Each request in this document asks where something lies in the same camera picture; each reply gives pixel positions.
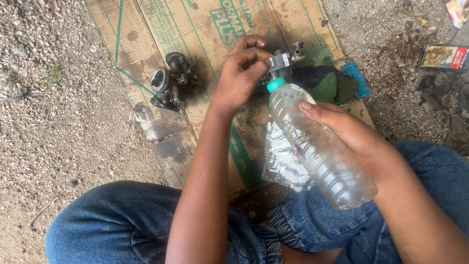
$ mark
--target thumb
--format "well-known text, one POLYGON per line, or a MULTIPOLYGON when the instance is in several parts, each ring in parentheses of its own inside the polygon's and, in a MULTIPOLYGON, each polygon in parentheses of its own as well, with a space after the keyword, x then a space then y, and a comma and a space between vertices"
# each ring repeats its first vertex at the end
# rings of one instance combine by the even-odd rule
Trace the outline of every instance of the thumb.
POLYGON ((323 105, 311 104, 304 100, 298 103, 298 108, 306 117, 325 124, 332 129, 343 124, 345 118, 347 118, 346 113, 334 111, 323 105))
POLYGON ((249 77, 249 79, 253 80, 254 83, 258 82, 259 79, 264 76, 267 71, 269 70, 270 67, 270 61, 267 60, 262 60, 262 61, 257 61, 255 64, 253 64, 249 69, 245 70, 245 75, 249 77))

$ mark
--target human hand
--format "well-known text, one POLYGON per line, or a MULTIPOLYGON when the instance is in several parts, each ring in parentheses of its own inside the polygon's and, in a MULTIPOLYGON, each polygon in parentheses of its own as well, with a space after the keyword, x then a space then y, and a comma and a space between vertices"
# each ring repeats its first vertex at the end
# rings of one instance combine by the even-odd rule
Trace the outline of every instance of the human hand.
POLYGON ((271 65, 268 59, 273 55, 265 48, 267 44, 259 35, 239 37, 223 66, 211 104, 233 115, 239 110, 271 65))
POLYGON ((373 128, 337 105, 300 101, 298 108, 306 117, 330 127, 368 172, 379 166, 383 154, 399 154, 373 128))

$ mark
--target person's left hand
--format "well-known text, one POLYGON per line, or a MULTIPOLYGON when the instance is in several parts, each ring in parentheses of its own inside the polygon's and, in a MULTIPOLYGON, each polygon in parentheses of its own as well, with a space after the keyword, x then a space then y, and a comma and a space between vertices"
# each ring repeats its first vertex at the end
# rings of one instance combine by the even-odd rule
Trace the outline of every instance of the person's left hand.
POLYGON ((270 67, 273 55, 259 35, 240 36, 230 50, 211 104, 235 114, 270 67))

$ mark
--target fingernail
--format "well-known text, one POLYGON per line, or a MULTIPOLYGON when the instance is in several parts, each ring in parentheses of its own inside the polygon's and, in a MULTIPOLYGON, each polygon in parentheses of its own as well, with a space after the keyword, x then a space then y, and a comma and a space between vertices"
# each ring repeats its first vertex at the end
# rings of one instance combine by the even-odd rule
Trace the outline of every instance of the fingernail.
POLYGON ((311 104, 308 103, 307 101, 301 101, 301 107, 303 107, 305 110, 311 109, 311 104))

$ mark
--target forearm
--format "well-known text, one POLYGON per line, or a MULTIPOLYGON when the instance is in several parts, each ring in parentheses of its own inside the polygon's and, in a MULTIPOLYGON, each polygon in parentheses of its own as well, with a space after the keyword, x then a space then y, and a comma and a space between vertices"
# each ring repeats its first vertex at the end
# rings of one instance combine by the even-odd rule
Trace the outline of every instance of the forearm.
POLYGON ((211 105, 174 214, 167 263, 222 263, 227 243, 228 140, 233 114, 211 105))
POLYGON ((374 202, 403 262, 466 261, 469 256, 465 234, 430 197, 397 149, 384 144, 388 146, 379 155, 381 162, 367 170, 378 187, 374 202))

